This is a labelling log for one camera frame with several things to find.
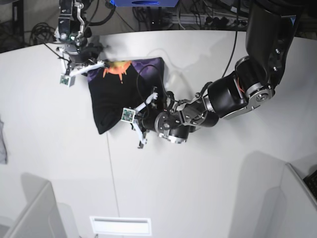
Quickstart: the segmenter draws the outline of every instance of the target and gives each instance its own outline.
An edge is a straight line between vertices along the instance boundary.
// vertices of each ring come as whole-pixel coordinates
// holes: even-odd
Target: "white table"
[[[205,82],[219,79],[233,41],[234,32],[224,31],[101,37],[110,60],[162,57],[176,98],[193,97]],[[244,45],[239,33],[228,73],[246,55]],[[120,215],[151,218],[155,238],[251,238],[284,162],[317,153],[316,53],[317,42],[294,39],[272,100],[191,134],[186,144],[150,133],[143,150],[128,124],[97,134],[87,82],[59,85],[60,62],[45,47],[2,54],[0,116],[9,164],[0,167],[0,189],[8,190],[0,201],[23,196],[21,188],[10,191],[5,178],[18,181],[24,172],[45,177],[57,201],[71,206],[81,236],[90,238],[88,216],[118,215],[111,156]],[[14,217],[20,206],[0,213]]]

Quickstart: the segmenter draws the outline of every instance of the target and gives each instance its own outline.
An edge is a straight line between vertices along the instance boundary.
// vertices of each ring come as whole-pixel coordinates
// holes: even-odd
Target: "blue device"
[[[178,0],[115,0],[116,6],[171,6],[175,7]]]

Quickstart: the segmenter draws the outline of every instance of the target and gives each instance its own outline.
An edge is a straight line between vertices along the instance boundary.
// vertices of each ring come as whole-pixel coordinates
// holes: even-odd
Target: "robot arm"
[[[159,136],[173,143],[186,142],[198,126],[212,127],[219,118],[231,119],[271,99],[284,75],[303,7],[302,1],[254,0],[246,37],[249,55],[236,63],[231,74],[207,83],[192,101],[161,112],[154,124]],[[295,21],[284,22],[285,15],[295,16]],[[182,104],[185,107],[177,110]]]
[[[77,75],[87,73],[92,69],[105,67],[103,61],[97,61],[103,47],[88,43],[88,38],[92,36],[89,27],[92,23],[86,19],[86,10],[90,7],[92,1],[59,1],[60,15],[55,37],[59,41],[58,44],[62,45],[59,48],[60,53],[69,56],[67,66],[64,59],[61,59],[64,72],[61,75],[60,83],[69,87],[74,84]]]
[[[75,75],[105,66],[103,61],[97,61],[102,47],[87,41],[91,31],[85,10],[91,1],[60,0],[56,38],[64,43],[62,50],[71,61],[61,77],[61,83],[68,86],[73,84]],[[253,0],[246,37],[248,56],[236,63],[231,74],[207,83],[191,101],[171,100],[163,111],[152,107],[146,119],[140,116],[140,110],[132,110],[136,116],[133,121],[126,120],[125,114],[122,119],[138,128],[142,144],[146,143],[143,135],[147,130],[156,131],[173,143],[182,143],[197,127],[212,127],[219,118],[230,119],[259,107],[275,95],[275,88],[282,80],[304,5],[303,0]],[[282,16],[293,17],[284,20]]]

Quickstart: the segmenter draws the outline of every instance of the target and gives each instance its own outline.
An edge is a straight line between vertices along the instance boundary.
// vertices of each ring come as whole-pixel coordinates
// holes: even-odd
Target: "white panel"
[[[135,218],[90,217],[96,234],[151,236],[151,220]]]

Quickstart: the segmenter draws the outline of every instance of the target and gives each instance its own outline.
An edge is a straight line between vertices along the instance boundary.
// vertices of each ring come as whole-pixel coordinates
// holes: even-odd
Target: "gray fabric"
[[[3,122],[0,120],[0,164],[6,164],[6,149],[3,140]]]

